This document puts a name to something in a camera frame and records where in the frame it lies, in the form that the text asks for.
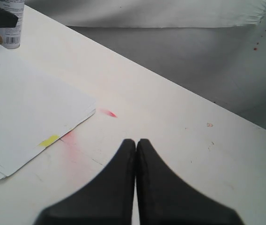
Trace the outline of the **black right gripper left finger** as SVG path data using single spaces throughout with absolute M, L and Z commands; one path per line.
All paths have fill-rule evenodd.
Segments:
M 135 142 L 125 139 L 87 185 L 41 211 L 36 225 L 130 225 L 135 188 Z

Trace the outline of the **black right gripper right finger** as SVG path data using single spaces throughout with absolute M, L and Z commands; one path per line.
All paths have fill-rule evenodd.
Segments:
M 178 177 L 148 139 L 136 151 L 136 186 L 142 225 L 242 225 L 235 210 Z

